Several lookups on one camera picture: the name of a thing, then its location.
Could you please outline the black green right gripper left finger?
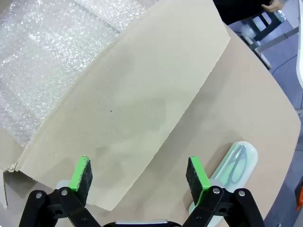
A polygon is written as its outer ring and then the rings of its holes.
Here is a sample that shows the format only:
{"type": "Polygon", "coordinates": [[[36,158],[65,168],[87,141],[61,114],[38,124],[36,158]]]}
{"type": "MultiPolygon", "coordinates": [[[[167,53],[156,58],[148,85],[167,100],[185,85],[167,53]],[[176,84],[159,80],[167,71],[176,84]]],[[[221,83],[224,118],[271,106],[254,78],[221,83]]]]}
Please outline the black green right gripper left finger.
{"type": "Polygon", "coordinates": [[[85,208],[92,179],[90,159],[80,157],[67,186],[50,194],[42,190],[29,194],[19,226],[54,227],[58,219],[68,218],[74,227],[99,227],[85,208]]]}

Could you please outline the person's bare hand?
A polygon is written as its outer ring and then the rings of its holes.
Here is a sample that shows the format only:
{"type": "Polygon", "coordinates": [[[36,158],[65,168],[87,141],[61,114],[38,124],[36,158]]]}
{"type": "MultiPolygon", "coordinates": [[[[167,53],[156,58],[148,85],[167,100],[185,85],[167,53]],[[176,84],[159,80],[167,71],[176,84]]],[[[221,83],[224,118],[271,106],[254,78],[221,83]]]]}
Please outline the person's bare hand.
{"type": "Polygon", "coordinates": [[[276,12],[284,7],[285,3],[282,0],[271,0],[267,5],[262,4],[262,8],[268,12],[276,12]]]}

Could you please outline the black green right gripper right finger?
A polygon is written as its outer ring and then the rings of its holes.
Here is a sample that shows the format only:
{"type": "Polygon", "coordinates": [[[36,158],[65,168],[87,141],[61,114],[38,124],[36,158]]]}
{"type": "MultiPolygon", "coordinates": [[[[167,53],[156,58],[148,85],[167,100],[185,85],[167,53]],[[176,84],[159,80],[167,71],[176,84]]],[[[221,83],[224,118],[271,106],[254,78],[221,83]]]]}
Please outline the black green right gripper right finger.
{"type": "Polygon", "coordinates": [[[264,221],[256,202],[248,189],[229,192],[219,186],[211,186],[198,157],[189,157],[187,182],[195,208],[184,222],[184,227],[206,227],[212,217],[224,217],[230,227],[263,227],[264,221]]]}

